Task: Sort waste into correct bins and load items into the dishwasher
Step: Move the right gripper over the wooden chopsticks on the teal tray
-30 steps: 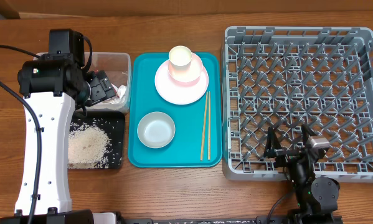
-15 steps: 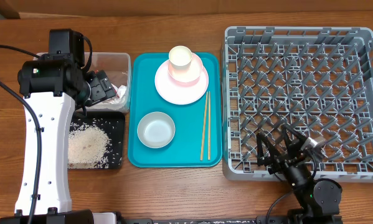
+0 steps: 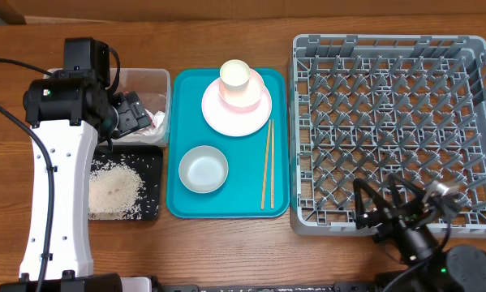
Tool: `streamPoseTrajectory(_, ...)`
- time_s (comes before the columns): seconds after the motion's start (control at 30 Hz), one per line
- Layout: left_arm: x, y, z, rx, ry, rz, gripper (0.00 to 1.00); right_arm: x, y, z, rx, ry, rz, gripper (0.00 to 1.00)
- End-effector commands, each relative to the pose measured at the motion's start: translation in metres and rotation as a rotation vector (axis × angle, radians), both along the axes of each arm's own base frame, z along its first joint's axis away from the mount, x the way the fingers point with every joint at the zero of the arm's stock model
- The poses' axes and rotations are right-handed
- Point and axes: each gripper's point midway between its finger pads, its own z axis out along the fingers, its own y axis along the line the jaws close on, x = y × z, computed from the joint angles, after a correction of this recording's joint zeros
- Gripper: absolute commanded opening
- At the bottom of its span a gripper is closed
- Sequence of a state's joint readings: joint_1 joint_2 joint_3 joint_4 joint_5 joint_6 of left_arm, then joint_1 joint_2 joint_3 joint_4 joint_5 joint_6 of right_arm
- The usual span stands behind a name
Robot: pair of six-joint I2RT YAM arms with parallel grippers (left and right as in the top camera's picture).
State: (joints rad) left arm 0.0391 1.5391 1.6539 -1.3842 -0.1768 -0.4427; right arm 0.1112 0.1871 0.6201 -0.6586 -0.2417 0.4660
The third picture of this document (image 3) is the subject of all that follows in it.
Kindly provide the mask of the white napkin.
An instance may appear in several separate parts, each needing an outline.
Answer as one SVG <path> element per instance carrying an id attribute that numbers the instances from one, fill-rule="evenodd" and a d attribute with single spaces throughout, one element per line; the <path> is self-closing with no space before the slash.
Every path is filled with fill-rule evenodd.
<path id="1" fill-rule="evenodd" d="M 146 110 L 146 116 L 150 120 L 150 125 L 135 131 L 127 136 L 125 139 L 127 140 L 146 140 L 146 139 L 156 139 L 159 138 L 163 133 L 163 121 L 165 118 L 165 113 L 161 111 L 157 111 L 155 114 L 151 113 L 150 111 Z"/>

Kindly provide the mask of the grey metal bowl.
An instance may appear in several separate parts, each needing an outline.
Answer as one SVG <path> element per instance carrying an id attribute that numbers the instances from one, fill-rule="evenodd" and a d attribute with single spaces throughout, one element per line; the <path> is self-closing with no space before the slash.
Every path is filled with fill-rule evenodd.
<path id="1" fill-rule="evenodd" d="M 181 183 L 189 190 L 207 194 L 219 189 L 227 179 L 229 164 L 217 148 L 201 145 L 186 152 L 178 166 Z"/>

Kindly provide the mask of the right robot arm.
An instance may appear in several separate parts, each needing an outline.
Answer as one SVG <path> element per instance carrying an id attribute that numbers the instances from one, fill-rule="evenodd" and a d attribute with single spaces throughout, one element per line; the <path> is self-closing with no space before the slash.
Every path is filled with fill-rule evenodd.
<path id="1" fill-rule="evenodd" d="M 363 179 L 353 181 L 356 227 L 375 229 L 373 242 L 392 243 L 407 266 L 378 273 L 373 289 L 486 292 L 486 251 L 472 245 L 445 248 L 461 210 L 459 185 L 434 181 L 421 188 L 396 174 L 387 182 L 391 202 Z"/>

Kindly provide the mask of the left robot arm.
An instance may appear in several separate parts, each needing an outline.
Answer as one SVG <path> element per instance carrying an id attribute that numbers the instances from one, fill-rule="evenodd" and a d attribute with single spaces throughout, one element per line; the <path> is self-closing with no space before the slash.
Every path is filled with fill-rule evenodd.
<path id="1" fill-rule="evenodd" d="M 120 291 L 117 273 L 96 275 L 88 236 L 89 177 L 95 148 L 150 125 L 135 92 L 117 91 L 117 53 L 93 38 L 64 43 L 62 69 L 35 79 L 24 93 L 32 139 L 32 214 L 19 279 L 1 291 Z"/>

